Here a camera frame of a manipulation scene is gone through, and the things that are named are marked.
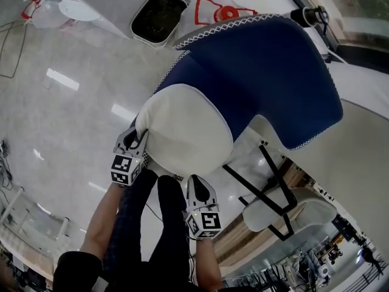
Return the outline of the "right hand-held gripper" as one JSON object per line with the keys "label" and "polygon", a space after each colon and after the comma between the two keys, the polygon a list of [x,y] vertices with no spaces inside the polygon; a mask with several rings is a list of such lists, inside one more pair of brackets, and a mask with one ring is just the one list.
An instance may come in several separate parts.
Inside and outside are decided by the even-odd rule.
{"label": "right hand-held gripper", "polygon": [[193,240],[214,238],[221,231],[219,204],[214,188],[198,175],[187,181],[185,222]]}

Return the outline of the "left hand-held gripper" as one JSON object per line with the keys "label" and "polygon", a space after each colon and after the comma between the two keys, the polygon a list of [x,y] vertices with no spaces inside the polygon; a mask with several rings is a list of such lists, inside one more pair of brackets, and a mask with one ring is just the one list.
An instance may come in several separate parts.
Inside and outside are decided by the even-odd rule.
{"label": "left hand-held gripper", "polygon": [[110,171],[114,183],[130,186],[135,181],[142,169],[148,137],[148,130],[138,134],[135,126],[119,135],[113,148],[114,160]]}

